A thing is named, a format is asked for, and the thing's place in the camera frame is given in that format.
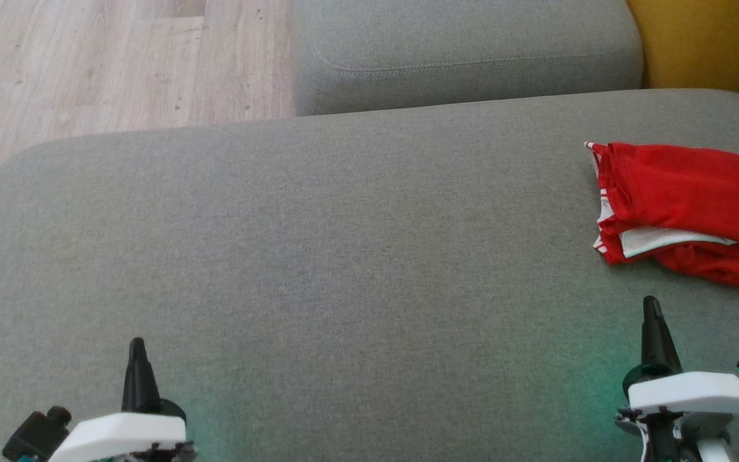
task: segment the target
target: gray fabric upholstery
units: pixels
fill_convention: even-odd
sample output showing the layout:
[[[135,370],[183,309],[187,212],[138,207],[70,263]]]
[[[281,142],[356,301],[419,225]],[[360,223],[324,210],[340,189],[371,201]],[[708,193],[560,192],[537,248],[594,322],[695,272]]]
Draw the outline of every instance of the gray fabric upholstery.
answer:
[[[624,0],[296,0],[296,115],[638,88]]]
[[[610,268],[582,143],[739,152],[739,96],[637,90],[76,138],[0,170],[0,446],[119,409],[147,340],[202,460],[637,460],[641,300],[687,369],[739,289]],[[739,452],[739,424],[733,428]]]

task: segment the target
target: laminate floor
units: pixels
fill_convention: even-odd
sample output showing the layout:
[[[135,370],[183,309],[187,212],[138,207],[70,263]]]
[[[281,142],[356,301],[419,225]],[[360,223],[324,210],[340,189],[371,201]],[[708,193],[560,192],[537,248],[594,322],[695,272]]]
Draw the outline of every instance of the laminate floor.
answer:
[[[291,0],[0,0],[0,165],[43,141],[290,115]]]

